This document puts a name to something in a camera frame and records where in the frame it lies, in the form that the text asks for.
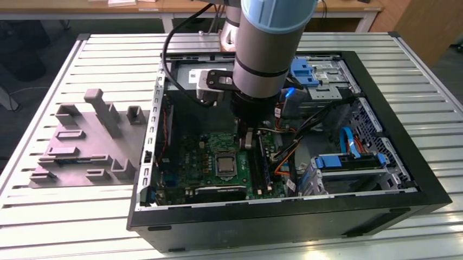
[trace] aluminum table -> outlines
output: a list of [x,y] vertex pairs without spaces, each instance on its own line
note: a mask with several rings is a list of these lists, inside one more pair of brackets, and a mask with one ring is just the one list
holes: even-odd
[[[415,259],[463,255],[463,106],[400,38],[304,34],[300,50],[354,50],[391,103],[452,204],[372,237],[160,254],[126,230],[132,185],[28,188],[61,103],[88,88],[116,108],[150,108],[166,35],[81,35],[0,177],[0,259]],[[218,35],[182,34],[170,51],[219,51]]]

